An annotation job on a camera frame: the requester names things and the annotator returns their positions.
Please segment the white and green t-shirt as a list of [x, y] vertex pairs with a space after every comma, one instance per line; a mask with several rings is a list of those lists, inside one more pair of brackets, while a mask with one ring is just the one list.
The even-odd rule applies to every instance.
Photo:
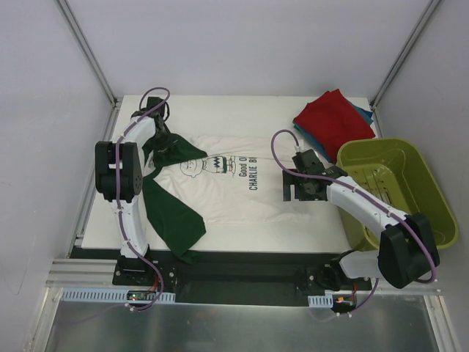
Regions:
[[160, 158], [146, 150], [142, 217], [154, 249], [193, 263], [199, 252], [340, 252], [348, 245], [327, 202], [284, 201], [291, 136], [179, 138]]

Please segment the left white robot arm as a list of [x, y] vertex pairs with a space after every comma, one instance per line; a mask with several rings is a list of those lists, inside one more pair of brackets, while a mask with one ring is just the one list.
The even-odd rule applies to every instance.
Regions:
[[139, 199], [149, 158], [167, 157], [177, 143], [166, 126], [168, 109], [167, 99], [148, 98], [122, 132], [95, 145], [95, 187], [115, 215], [122, 239], [120, 253], [126, 258], [144, 257], [149, 249]]

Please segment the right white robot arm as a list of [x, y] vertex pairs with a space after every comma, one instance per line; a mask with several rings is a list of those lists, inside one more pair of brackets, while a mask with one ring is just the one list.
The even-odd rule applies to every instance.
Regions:
[[296, 152], [294, 168], [283, 166], [287, 185], [295, 186], [295, 197], [324, 201], [340, 208], [378, 239], [378, 248], [349, 250], [335, 260], [330, 282], [347, 289], [358, 278], [383, 279], [402, 289], [412, 282], [430, 284], [437, 279], [440, 257], [429, 219], [422, 213], [398, 210], [361, 187], [343, 169], [329, 168], [313, 150]]

